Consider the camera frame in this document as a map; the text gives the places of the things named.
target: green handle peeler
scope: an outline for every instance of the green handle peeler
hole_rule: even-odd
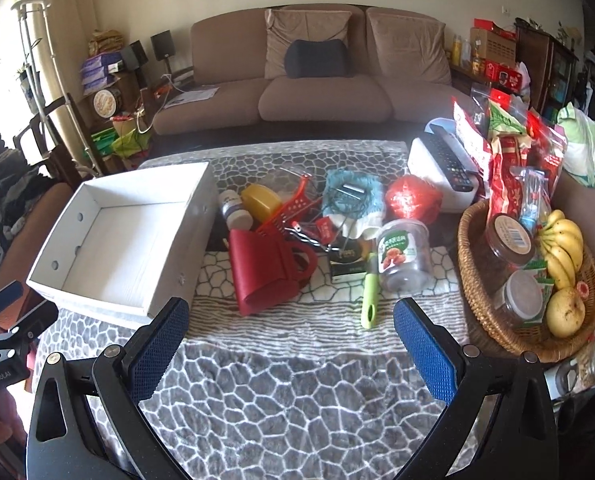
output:
[[[377,317],[377,294],[379,276],[377,275],[377,254],[370,253],[367,258],[367,275],[364,278],[364,297],[362,299],[361,323],[367,330],[375,325]]]

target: woven basket rim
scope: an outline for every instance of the woven basket rim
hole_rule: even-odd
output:
[[[575,354],[595,330],[595,298],[592,298],[590,308],[586,305],[585,322],[580,330],[565,339],[551,337],[540,343],[530,342],[511,328],[501,326],[493,317],[493,303],[475,265],[471,252],[471,241],[468,237],[471,220],[474,216],[486,214],[488,206],[488,202],[477,202],[466,209],[457,230],[457,259],[466,303],[488,335],[513,354],[519,355],[530,350],[535,352],[542,362],[558,362]],[[589,278],[594,281],[594,283],[588,283],[589,289],[593,293],[595,292],[595,263],[586,245],[584,246],[584,259],[583,266],[588,269],[587,281]]]

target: dark gray pillow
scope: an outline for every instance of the dark gray pillow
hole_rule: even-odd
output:
[[[348,77],[349,51],[342,40],[295,40],[284,57],[284,70],[292,79],[301,77]]]

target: sofa armrest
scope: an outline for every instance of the sofa armrest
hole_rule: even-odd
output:
[[[595,259],[595,189],[584,187],[562,171],[551,205],[580,227]]]
[[[0,264],[0,289],[13,280],[22,283],[24,293],[0,313],[0,328],[9,330],[20,316],[38,305],[42,297],[26,284],[31,267],[53,224],[62,213],[73,190],[60,182],[51,187],[31,210],[22,230],[17,234]]]

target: white cardboard box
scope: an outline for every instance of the white cardboard box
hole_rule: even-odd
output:
[[[27,284],[57,306],[128,328],[172,296],[191,304],[217,207],[208,162],[84,182]]]

